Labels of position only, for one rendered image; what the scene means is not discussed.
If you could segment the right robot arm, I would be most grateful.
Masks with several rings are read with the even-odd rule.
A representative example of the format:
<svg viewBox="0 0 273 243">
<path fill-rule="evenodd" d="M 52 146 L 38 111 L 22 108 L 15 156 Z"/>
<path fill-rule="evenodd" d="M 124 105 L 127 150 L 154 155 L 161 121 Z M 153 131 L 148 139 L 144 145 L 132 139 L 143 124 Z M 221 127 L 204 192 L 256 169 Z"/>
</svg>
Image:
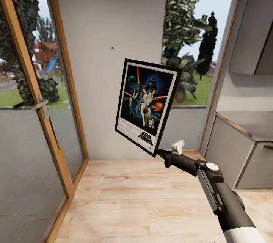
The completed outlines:
<svg viewBox="0 0 273 243">
<path fill-rule="evenodd" d="M 171 145 L 172 152 L 158 149 L 156 153 L 165 160 L 166 168 L 174 165 L 198 177 L 214 214 L 218 216 L 227 243 L 266 243 L 245 212 L 241 197 L 224 182 L 219 166 L 185 156 L 181 149 L 184 145 L 181 139 Z"/>
</svg>

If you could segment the poster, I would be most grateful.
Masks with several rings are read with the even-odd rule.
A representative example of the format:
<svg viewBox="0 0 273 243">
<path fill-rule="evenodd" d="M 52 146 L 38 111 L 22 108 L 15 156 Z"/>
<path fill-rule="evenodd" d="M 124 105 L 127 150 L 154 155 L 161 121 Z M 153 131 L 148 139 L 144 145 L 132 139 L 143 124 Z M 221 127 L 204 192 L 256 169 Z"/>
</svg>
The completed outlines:
<svg viewBox="0 0 273 243">
<path fill-rule="evenodd" d="M 125 58 L 115 131 L 154 158 L 182 72 Z"/>
</svg>

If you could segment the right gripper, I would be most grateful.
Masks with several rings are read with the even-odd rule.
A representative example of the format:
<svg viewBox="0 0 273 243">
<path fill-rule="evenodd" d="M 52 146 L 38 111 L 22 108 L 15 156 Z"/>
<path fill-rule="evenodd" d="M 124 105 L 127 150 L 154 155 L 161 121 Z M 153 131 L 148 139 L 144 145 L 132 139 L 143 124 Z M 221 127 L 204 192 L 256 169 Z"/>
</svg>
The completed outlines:
<svg viewBox="0 0 273 243">
<path fill-rule="evenodd" d="M 156 150 L 156 153 L 165 160 L 166 168 L 169 168 L 171 165 L 174 165 L 177 168 L 185 171 L 186 162 L 189 158 L 188 156 L 185 156 L 184 154 L 181 155 L 172 154 L 172 152 L 163 149 Z"/>
</svg>

